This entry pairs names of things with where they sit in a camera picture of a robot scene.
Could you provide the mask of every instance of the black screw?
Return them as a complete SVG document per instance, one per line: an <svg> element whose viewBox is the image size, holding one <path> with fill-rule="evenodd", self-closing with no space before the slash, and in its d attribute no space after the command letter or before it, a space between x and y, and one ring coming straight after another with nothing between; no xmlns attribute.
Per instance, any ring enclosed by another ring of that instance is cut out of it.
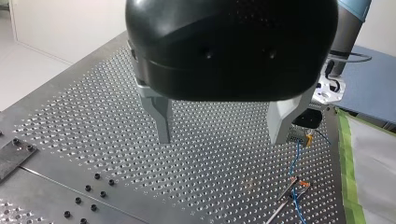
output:
<svg viewBox="0 0 396 224"><path fill-rule="evenodd" d="M17 144L19 144L19 143L20 143L20 140L19 140L18 138L12 139L12 144L14 144L15 146L16 146Z"/></svg>
<svg viewBox="0 0 396 224"><path fill-rule="evenodd" d="M34 148L33 148L32 145L27 146L27 150L28 150L28 151L33 151L33 149L34 149Z"/></svg>
<svg viewBox="0 0 396 224"><path fill-rule="evenodd" d="M75 202L76 202L76 204L81 204L81 198L77 197L77 198L75 199Z"/></svg>
<svg viewBox="0 0 396 224"><path fill-rule="evenodd" d="M96 209L97 209L98 207L96 207L96 204L93 204L93 205L91 205L91 211L96 211Z"/></svg>
<svg viewBox="0 0 396 224"><path fill-rule="evenodd" d="M70 218L70 216L71 216L71 214L70 214L69 211L65 211L65 212L64 212L64 217L65 217L65 218Z"/></svg>

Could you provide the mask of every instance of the metal bracket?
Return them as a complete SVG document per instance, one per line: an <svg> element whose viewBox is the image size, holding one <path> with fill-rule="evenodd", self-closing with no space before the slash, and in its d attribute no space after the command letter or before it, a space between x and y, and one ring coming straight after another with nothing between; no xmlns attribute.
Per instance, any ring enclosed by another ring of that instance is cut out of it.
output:
<svg viewBox="0 0 396 224"><path fill-rule="evenodd" d="M150 86L139 83L136 79L137 91L139 92L140 103L155 121L157 134L160 143L169 144L171 142L171 122L172 122L172 101Z"/></svg>
<svg viewBox="0 0 396 224"><path fill-rule="evenodd" d="M18 138L0 148L0 182L26 161L37 149Z"/></svg>

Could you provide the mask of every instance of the metal plate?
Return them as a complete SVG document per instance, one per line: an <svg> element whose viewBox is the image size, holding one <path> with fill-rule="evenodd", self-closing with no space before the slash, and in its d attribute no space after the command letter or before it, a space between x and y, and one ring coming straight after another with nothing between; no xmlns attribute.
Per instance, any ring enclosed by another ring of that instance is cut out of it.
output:
<svg viewBox="0 0 396 224"><path fill-rule="evenodd" d="M27 160L36 148L14 138L0 148L0 182Z"/></svg>
<svg viewBox="0 0 396 224"><path fill-rule="evenodd" d="M70 212L69 218L64 212ZM39 175L18 169L0 185L0 223L15 224L143 224Z"/></svg>
<svg viewBox="0 0 396 224"><path fill-rule="evenodd" d="M173 142L161 145L124 46L125 34L5 111L4 133L43 148L24 167L147 223L267 220L296 152L295 144L270 145L268 104L174 102ZM319 129L334 144L315 135L295 167L315 184L300 203L308 223L345 223L332 113ZM87 184L93 191L84 192ZM299 222L291 207L280 220Z"/></svg>

